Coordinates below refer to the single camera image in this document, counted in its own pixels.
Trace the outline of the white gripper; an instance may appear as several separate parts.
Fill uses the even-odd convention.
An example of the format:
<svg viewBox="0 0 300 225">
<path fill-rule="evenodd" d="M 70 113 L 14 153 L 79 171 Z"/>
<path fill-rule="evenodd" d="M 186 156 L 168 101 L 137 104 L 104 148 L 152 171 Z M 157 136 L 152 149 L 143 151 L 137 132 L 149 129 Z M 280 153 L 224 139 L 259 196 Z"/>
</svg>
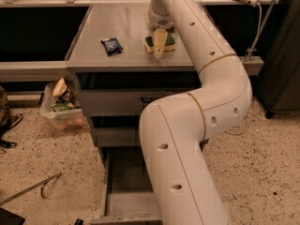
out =
<svg viewBox="0 0 300 225">
<path fill-rule="evenodd" d="M 164 7 L 149 7 L 148 20 L 154 28 L 160 28 L 153 33 L 154 55 L 160 58 L 164 53 L 168 36 L 165 29 L 173 28 L 173 20 Z"/>
</svg>

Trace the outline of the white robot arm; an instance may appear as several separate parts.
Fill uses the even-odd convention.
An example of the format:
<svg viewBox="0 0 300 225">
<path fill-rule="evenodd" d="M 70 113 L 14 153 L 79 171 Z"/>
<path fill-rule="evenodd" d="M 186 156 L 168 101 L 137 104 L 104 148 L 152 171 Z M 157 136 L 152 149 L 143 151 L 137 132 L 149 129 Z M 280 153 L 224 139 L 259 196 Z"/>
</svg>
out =
<svg viewBox="0 0 300 225">
<path fill-rule="evenodd" d="M 142 111 L 142 154 L 163 225 L 232 225 L 200 148 L 247 114 L 248 74 L 194 0 L 153 0 L 173 25 L 202 86 L 160 98 Z"/>
</svg>

